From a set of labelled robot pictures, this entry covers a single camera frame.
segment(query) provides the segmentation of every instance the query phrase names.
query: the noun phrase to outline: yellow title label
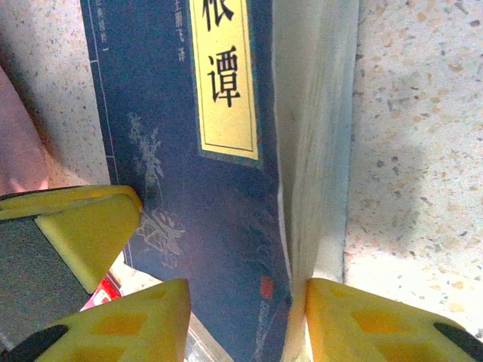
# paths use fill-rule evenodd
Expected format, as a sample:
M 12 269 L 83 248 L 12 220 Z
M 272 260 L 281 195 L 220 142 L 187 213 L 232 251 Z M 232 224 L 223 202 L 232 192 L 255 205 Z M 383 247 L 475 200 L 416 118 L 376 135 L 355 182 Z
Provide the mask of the yellow title label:
M 247 0 L 190 0 L 201 148 L 258 160 Z

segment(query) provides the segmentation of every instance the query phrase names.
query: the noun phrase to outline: black rubber pad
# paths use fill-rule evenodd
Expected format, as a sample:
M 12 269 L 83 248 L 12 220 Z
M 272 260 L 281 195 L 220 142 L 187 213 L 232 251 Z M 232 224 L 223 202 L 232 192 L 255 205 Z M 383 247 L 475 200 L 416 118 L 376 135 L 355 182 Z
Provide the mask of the black rubber pad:
M 56 325 L 33 333 L 12 351 L 0 355 L 0 362 L 34 362 L 66 334 L 67 330 L 67 326 Z
M 483 362 L 483 343 L 471 334 L 460 328 L 445 323 L 435 323 L 435 328 L 443 333 L 455 345 L 463 349 L 469 356 L 478 362 Z

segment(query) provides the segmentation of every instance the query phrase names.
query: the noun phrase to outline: dark blue book cover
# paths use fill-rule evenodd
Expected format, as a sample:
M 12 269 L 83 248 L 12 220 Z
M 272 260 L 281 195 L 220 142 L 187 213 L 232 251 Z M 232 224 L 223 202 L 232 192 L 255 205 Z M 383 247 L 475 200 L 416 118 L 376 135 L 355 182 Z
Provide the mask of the dark blue book cover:
M 193 313 L 233 360 L 279 361 L 291 297 L 272 2 L 81 5 L 111 181 L 144 203 L 126 263 L 187 278 Z

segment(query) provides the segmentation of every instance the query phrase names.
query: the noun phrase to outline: illustration on book cover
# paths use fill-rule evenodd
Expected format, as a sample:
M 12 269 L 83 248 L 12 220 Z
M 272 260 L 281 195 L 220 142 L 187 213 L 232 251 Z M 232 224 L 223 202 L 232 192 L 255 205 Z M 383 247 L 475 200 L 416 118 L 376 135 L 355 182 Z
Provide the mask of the illustration on book cover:
M 139 145 L 141 154 L 140 158 L 134 156 L 135 171 L 141 177 L 144 176 L 144 190 L 141 192 L 141 197 L 146 200 L 157 196 L 161 201 L 159 207 L 143 211 L 136 235 L 144 240 L 146 252 L 157 250 L 162 265 L 174 268 L 183 254 L 178 243 L 182 240 L 186 230 L 177 215 L 164 209 L 162 180 L 165 178 L 165 174 L 161 168 L 161 161 L 156 157 L 156 151 L 161 145 L 161 141 L 158 140 L 158 128 L 155 128 L 148 136 L 143 129 L 139 115 L 128 113 L 128 120 L 131 124 L 129 140 L 132 144 Z

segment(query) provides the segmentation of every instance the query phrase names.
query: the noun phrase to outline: red object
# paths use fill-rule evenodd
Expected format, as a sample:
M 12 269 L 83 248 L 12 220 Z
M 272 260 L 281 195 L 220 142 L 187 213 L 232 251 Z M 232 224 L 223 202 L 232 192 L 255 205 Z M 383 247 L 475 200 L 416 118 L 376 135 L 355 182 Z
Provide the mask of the red object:
M 117 298 L 121 298 L 120 292 L 108 278 L 104 278 L 100 282 L 99 287 L 97 287 L 94 294 L 92 294 L 92 297 L 89 299 L 89 301 L 85 303 L 84 307 L 82 307 L 81 311 L 97 305 L 105 304 Z
M 265 299 L 273 297 L 273 281 L 268 275 L 262 275 L 260 281 L 260 294 Z

